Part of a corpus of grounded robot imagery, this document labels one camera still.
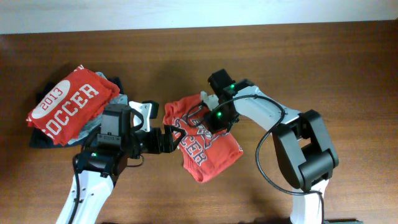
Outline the orange soccer t-shirt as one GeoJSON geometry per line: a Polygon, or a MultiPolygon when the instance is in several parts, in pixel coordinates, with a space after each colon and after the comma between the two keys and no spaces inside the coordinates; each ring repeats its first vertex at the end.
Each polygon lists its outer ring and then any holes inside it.
{"type": "Polygon", "coordinates": [[[204,124],[194,127],[209,112],[201,103],[199,94],[166,103],[163,123],[186,132],[178,145],[183,167],[202,184],[233,165],[243,155],[243,149],[226,131],[213,134],[204,124]]]}

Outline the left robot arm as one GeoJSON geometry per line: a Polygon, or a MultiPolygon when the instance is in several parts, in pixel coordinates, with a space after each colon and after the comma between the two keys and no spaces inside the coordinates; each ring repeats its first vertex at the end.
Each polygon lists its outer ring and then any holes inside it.
{"type": "Polygon", "coordinates": [[[94,223],[129,159],[171,153],[186,136],[184,129],[149,124],[151,102],[110,104],[73,156],[73,182],[57,223],[94,223]]]}

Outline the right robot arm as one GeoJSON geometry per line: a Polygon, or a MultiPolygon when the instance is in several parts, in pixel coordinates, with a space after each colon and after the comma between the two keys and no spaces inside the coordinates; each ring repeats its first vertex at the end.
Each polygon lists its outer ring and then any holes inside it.
{"type": "Polygon", "coordinates": [[[210,109],[204,118],[208,129],[228,132],[245,116],[266,130],[256,148],[256,164],[262,144],[272,137],[280,172],[292,190],[263,177],[293,197],[290,222],[324,223],[324,193],[339,158],[320,113],[290,109],[263,94],[250,80],[234,81],[224,69],[212,73],[208,83],[215,93],[204,101],[210,109]]]}

